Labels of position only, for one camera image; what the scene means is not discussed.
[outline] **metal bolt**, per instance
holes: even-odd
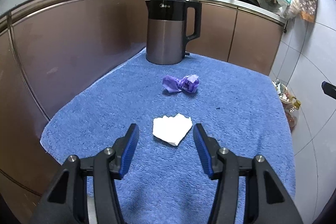
[[[226,147],[222,147],[219,149],[219,153],[226,155],[227,153],[229,153],[229,150]]]
[[[104,149],[104,153],[105,153],[106,155],[111,155],[113,152],[114,152],[114,151],[113,151],[113,149],[112,149],[111,147],[108,147],[108,148],[105,148],[105,149]]]
[[[68,161],[74,162],[75,160],[77,160],[77,156],[76,155],[70,155],[68,157]]]
[[[257,156],[255,156],[255,159],[256,159],[258,162],[263,162],[263,161],[265,161],[265,158],[264,158],[262,155],[257,155]]]

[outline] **white crumpled tissue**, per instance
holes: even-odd
[[[182,114],[175,117],[163,116],[153,120],[153,135],[171,145],[178,146],[193,126],[191,118]]]

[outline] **electric kettle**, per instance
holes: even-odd
[[[158,65],[182,61],[187,43],[201,35],[202,4],[188,0],[146,0],[148,9],[146,58]],[[194,33],[186,35],[188,8],[195,9]]]

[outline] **crumpled purple paper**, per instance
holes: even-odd
[[[169,92],[180,92],[185,90],[188,93],[195,93],[200,81],[197,75],[187,75],[182,79],[166,75],[163,77],[162,85]]]

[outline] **blue towel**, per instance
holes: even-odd
[[[197,74],[195,94],[168,94],[165,75]],[[190,54],[176,65],[146,60],[146,50],[113,69],[65,105],[43,131],[41,144],[59,163],[70,154],[97,154],[123,136],[131,123],[140,139],[129,172],[116,181],[129,224],[207,223],[217,181],[203,173],[192,132],[178,147],[152,135],[153,119],[181,113],[202,123],[209,136],[238,156],[264,155],[284,186],[295,194],[294,155],[283,107],[269,77]],[[88,182],[92,195],[92,180]],[[236,224],[243,222],[240,178]]]

